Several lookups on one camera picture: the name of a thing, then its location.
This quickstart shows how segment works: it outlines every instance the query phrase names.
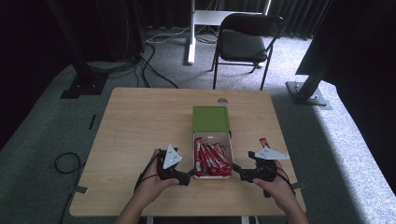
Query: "table top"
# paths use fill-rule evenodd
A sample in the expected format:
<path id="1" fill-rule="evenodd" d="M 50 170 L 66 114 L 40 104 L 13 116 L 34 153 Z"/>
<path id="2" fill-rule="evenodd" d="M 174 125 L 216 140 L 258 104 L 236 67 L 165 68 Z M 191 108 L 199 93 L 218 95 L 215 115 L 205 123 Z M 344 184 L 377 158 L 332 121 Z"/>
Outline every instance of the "table top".
<path id="1" fill-rule="evenodd" d="M 212 91 L 116 88 L 110 97 L 79 185 L 70 206 L 73 216 L 117 216 L 133 195 L 134 184 L 154 148 L 178 147 L 183 160 L 177 170 L 193 168 L 192 107 L 219 105 L 225 98 L 232 128 L 234 162 L 254 168 L 248 151 L 259 151 L 260 138 L 288 154 L 270 94 L 265 91 Z M 281 161 L 290 182 L 296 182 L 291 160 Z M 299 190 L 296 197 L 305 210 Z M 143 216 L 283 216 L 262 189 L 241 181 L 196 180 L 172 186 L 144 211 Z"/>

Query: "chair seat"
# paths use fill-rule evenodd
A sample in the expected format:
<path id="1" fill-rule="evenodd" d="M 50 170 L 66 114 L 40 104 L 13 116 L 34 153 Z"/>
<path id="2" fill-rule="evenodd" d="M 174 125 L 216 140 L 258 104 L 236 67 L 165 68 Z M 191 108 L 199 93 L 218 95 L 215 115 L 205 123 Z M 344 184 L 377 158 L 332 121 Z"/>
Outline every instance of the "chair seat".
<path id="1" fill-rule="evenodd" d="M 223 31 L 219 42 L 219 55 L 225 61 L 257 62 L 267 59 L 261 36 Z"/>

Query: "black curtain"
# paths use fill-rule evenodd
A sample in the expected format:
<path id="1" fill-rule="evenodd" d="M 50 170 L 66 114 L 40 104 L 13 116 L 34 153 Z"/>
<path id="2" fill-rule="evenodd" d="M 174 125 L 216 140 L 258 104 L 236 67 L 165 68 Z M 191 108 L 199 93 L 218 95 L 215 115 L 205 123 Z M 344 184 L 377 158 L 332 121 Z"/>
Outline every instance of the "black curtain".
<path id="1" fill-rule="evenodd" d="M 0 149 L 55 75 L 70 64 L 46 1 L 2 1 L 0 7 Z"/>
<path id="2" fill-rule="evenodd" d="M 396 2 L 334 0 L 297 74 L 314 76 L 332 53 L 324 80 L 335 85 L 379 168 L 396 192 Z M 334 43 L 334 36 L 341 38 Z"/>

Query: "floor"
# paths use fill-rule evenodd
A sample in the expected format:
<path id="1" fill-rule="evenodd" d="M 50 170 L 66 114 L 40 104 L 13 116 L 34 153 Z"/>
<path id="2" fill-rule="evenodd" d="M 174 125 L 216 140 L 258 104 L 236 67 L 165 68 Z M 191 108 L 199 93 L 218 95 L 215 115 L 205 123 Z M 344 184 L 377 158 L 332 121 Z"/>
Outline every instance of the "floor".
<path id="1" fill-rule="evenodd" d="M 53 79 L 0 152 L 0 223 L 112 223 L 114 217 L 68 214 L 66 202 L 76 173 L 58 173 L 55 160 L 65 152 L 75 152 L 82 161 L 87 160 L 106 103 L 116 87 L 145 88 L 149 84 L 151 88 L 211 89 L 213 74 L 209 68 L 215 37 L 199 37 L 202 42 L 197 41 L 193 65 L 186 64 L 185 37 L 151 39 L 152 47 L 146 45 L 143 57 L 152 68 L 139 63 L 110 74 L 101 95 L 60 99 L 76 75 L 72 66 Z M 303 189 L 306 214 L 311 223 L 396 223 L 396 197 L 336 88 L 326 82 L 318 88 L 331 109 L 295 105 L 291 100 L 285 83 L 305 81 L 306 76 L 294 74 L 309 44 L 310 40 L 298 38 L 278 39 L 264 85 L 271 94 L 297 178 L 307 185 Z M 120 64 L 91 65 L 106 69 Z M 248 75 L 249 69 L 222 66 L 218 89 L 258 91 L 262 69 Z M 70 159 L 60 166 L 71 169 L 77 163 Z M 259 221 L 285 223 L 283 217 L 259 217 Z"/>

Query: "green box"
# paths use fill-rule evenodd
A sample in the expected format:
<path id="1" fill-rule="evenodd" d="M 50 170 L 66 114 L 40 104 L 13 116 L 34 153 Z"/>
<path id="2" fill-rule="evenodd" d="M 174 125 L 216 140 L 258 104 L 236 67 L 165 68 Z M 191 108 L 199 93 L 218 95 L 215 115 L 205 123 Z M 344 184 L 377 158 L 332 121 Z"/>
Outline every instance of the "green box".
<path id="1" fill-rule="evenodd" d="M 194 106 L 192 117 L 194 132 L 228 132 L 231 135 L 226 106 Z"/>

